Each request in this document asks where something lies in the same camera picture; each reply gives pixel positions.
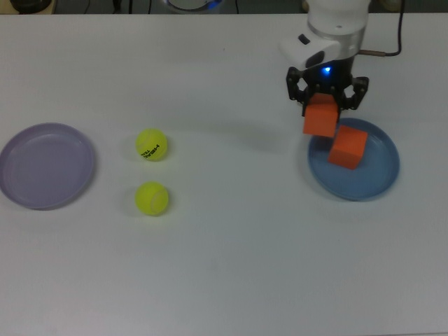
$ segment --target orange block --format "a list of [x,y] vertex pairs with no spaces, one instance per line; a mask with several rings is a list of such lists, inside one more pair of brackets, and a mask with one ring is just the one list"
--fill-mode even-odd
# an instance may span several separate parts
[[331,94],[316,93],[305,110],[305,134],[334,137],[337,122],[337,104]]
[[352,127],[339,127],[328,161],[355,169],[363,158],[368,133]]

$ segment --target yellow tennis ball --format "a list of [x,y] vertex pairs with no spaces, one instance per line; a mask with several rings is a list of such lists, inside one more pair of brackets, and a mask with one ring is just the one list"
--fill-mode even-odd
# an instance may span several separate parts
[[158,182],[146,182],[135,192],[135,205],[146,215],[156,216],[167,207],[169,196],[167,189]]
[[144,159],[158,161],[167,152],[167,138],[159,129],[145,129],[135,139],[135,149]]

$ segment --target purple plate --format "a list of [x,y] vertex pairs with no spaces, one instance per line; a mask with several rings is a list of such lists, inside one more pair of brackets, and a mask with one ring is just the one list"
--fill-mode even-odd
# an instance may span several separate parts
[[63,124],[24,129],[0,153],[0,190],[30,209],[65,205],[88,184],[95,156],[88,139]]

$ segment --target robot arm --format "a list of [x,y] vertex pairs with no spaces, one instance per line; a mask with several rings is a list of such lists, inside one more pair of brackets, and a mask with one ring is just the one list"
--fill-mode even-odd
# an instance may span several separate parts
[[[303,105],[316,92],[332,95],[344,109],[357,109],[368,90],[366,77],[353,78],[354,57],[361,49],[370,0],[308,0],[308,21],[298,36],[285,38],[280,49],[294,67],[289,69],[289,97]],[[305,90],[298,87],[303,78]],[[352,97],[344,90],[353,86]]]

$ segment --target black cable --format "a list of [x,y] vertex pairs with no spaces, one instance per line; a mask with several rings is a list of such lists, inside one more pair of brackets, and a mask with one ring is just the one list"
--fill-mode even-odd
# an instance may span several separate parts
[[374,50],[359,50],[359,55],[378,56],[378,57],[392,57],[397,56],[402,50],[401,30],[403,26],[403,16],[405,15],[406,0],[401,0],[400,18],[398,19],[398,50],[395,52],[384,52]]
[[400,19],[398,21],[398,51],[387,52],[386,57],[397,56],[401,53],[401,27],[403,25],[403,15],[405,14],[406,0],[401,0]]
[[84,14],[87,14],[87,11],[89,10],[89,7],[90,7],[90,0],[87,3],[87,7],[85,7]]

